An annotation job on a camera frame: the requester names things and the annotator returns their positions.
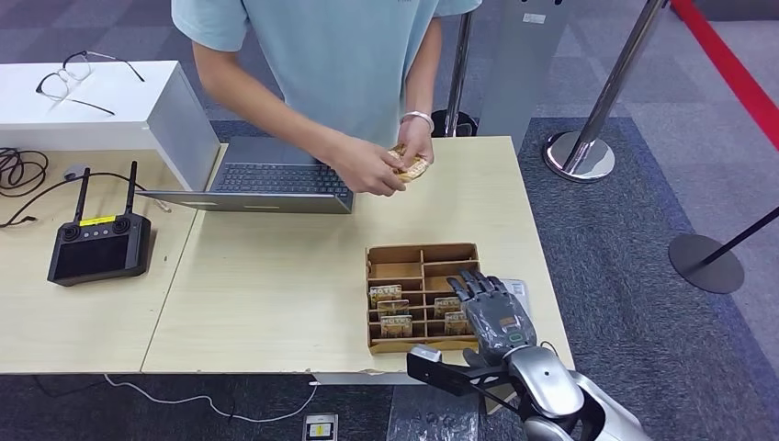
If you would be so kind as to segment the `person's left hand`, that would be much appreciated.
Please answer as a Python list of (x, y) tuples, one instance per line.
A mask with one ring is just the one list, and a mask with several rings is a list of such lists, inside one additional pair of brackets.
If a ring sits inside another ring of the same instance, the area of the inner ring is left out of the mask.
[(421, 158), (429, 165), (435, 160), (430, 126), (420, 117), (408, 117), (400, 125), (398, 142), (404, 146), (402, 171), (407, 172)]

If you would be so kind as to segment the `person's right hand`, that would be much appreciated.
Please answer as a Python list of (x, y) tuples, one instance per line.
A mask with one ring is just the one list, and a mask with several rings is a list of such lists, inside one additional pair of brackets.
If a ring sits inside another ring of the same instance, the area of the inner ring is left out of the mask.
[(340, 134), (327, 141), (321, 160), (354, 193), (390, 197), (406, 189), (395, 174), (401, 161), (374, 143)]

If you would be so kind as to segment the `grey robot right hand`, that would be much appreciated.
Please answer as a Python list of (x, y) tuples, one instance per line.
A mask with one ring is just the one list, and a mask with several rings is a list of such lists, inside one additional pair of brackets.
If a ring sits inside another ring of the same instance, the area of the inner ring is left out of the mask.
[(511, 351), (537, 345), (536, 329), (528, 313), (499, 278), (478, 270), (460, 270), (446, 282), (459, 298), (478, 340), (476, 351), (462, 351), (469, 366), (496, 367)]

